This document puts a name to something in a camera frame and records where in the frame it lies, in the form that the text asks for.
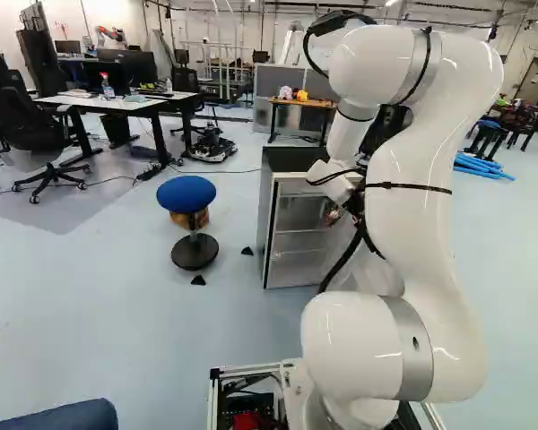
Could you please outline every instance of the white robotic arm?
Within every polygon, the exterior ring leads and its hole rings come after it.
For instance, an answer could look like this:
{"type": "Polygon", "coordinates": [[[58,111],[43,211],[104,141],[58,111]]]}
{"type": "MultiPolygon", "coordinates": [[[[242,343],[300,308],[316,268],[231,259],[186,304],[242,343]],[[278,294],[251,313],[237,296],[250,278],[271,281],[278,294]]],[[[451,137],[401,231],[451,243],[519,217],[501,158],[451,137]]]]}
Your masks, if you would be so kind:
{"type": "MultiPolygon", "coordinates": [[[[334,51],[329,81],[342,100],[331,159],[308,181],[354,167],[380,104],[405,104],[414,116],[368,166],[361,221],[377,255],[361,249],[366,258],[352,259],[359,290],[325,292],[302,316],[303,359],[342,428],[382,428],[398,400],[465,400],[485,381],[486,348],[451,253],[449,189],[456,151],[502,79],[488,44],[436,31],[370,25],[334,51]],[[394,285],[358,275],[387,265],[394,285]]],[[[320,187],[342,205],[355,195],[343,175],[320,187]]]]}

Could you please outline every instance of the bottle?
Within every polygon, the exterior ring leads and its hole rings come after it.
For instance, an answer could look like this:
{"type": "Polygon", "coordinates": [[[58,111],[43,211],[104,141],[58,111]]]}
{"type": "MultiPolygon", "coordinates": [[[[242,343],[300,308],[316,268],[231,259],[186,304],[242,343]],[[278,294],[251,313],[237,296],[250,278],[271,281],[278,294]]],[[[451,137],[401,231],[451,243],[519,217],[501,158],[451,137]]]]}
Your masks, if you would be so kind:
{"type": "Polygon", "coordinates": [[[114,89],[109,85],[108,77],[109,75],[106,72],[100,73],[101,75],[101,88],[104,91],[104,96],[106,96],[106,99],[112,100],[116,98],[116,92],[114,89]]]}
{"type": "Polygon", "coordinates": [[[165,80],[165,89],[168,93],[172,93],[173,92],[173,83],[171,83],[171,79],[168,78],[165,80]]]}

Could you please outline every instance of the black office chair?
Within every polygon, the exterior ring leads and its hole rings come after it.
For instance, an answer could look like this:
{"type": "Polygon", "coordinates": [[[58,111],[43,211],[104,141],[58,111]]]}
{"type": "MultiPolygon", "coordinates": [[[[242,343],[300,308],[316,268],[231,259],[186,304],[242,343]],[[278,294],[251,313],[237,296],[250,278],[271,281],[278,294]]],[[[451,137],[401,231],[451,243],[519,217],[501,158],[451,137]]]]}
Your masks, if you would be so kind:
{"type": "MultiPolygon", "coordinates": [[[[192,109],[193,114],[205,109],[204,94],[201,92],[199,88],[199,82],[197,81],[197,72],[194,69],[189,69],[187,68],[187,64],[182,63],[181,67],[173,67],[171,69],[171,78],[172,78],[174,91],[197,92],[200,94],[200,96],[195,99],[193,109],[192,109]]],[[[219,128],[219,124],[217,122],[217,114],[215,113],[215,107],[217,105],[208,103],[207,106],[209,106],[213,110],[213,120],[215,121],[215,126],[219,128]]],[[[205,127],[192,125],[191,131],[203,135],[204,128],[205,127]]],[[[174,135],[175,133],[182,132],[182,131],[183,131],[183,127],[169,130],[171,135],[174,135]]]]}
{"type": "Polygon", "coordinates": [[[54,168],[50,162],[57,159],[64,148],[74,144],[68,118],[70,110],[75,107],[59,106],[49,111],[39,108],[31,100],[25,88],[15,80],[14,82],[5,80],[5,76],[11,75],[4,59],[1,58],[0,136],[11,148],[11,153],[15,150],[17,155],[21,155],[21,152],[27,156],[29,164],[33,163],[29,170],[37,168],[37,164],[46,166],[46,170],[37,175],[15,181],[12,190],[21,191],[20,185],[41,180],[42,182],[32,191],[30,197],[30,203],[37,204],[39,203],[38,194],[52,181],[58,182],[59,179],[64,179],[76,183],[82,190],[85,189],[86,184],[83,179],[69,176],[67,173],[80,170],[89,173],[89,165],[54,168]]]}

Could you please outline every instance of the yellow object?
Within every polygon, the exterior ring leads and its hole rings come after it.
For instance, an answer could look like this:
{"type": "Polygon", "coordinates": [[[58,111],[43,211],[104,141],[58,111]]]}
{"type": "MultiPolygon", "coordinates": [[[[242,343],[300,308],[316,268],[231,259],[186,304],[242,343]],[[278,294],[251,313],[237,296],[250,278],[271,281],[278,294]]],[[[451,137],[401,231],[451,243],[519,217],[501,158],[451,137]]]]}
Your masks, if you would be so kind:
{"type": "Polygon", "coordinates": [[[305,90],[297,91],[297,100],[298,101],[307,101],[308,100],[308,92],[306,92],[305,90]]]}

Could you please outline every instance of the wooden table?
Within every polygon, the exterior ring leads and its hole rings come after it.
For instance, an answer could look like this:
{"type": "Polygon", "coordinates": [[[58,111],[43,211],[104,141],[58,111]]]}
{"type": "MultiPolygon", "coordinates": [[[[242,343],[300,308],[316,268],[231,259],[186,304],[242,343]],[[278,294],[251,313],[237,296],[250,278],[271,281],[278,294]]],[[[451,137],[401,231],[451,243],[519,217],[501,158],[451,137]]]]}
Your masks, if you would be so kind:
{"type": "Polygon", "coordinates": [[[307,101],[298,101],[298,100],[283,100],[283,99],[277,99],[276,97],[270,97],[267,99],[269,103],[272,104],[272,110],[271,110],[271,134],[269,135],[269,139],[267,140],[267,143],[271,143],[275,140],[275,137],[277,137],[277,133],[275,132],[275,117],[277,116],[277,107],[279,105],[293,105],[293,106],[303,106],[304,108],[321,108],[323,109],[324,116],[323,116],[323,128],[321,129],[321,140],[319,141],[319,146],[325,146],[325,133],[326,133],[326,127],[329,123],[329,111],[332,109],[335,109],[335,104],[331,100],[315,100],[315,99],[309,99],[307,101]]]}

